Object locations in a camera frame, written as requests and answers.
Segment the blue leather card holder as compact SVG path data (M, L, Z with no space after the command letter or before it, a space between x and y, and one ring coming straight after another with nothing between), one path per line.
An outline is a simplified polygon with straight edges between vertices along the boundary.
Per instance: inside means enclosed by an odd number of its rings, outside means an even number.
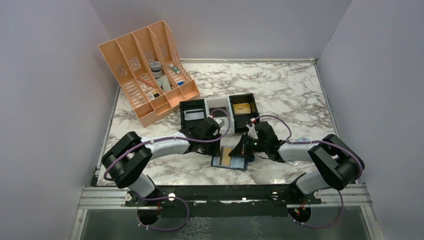
M221 146L220 155L213 156L211 158L211 167L224 168L224 169L233 169L246 171L248 168L248 163L251 163L255 160L255 156L251 157L233 157L229 156L229 153L233 150L233 147L230 146Z

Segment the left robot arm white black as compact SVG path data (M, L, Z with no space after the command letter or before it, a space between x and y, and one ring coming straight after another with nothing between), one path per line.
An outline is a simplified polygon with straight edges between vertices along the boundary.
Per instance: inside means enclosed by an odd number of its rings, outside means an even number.
M128 188L142 198L154 198L158 188L143 174L149 161L194 152L217 156L223 125L222 119L208 116L190 129L182 128L163 137L140 137L130 131L103 155L103 178L114 182L119 189Z

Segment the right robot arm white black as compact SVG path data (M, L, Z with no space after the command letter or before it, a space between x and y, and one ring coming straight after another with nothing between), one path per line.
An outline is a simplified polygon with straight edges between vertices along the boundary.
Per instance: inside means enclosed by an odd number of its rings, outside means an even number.
M289 185L291 195L302 198L318 190L343 190L361 177L365 164L336 135L328 134L322 140L281 140L266 121L253 125L228 154L235 158L250 158L265 153L278 163L291 161L311 162L316 170L304 173Z

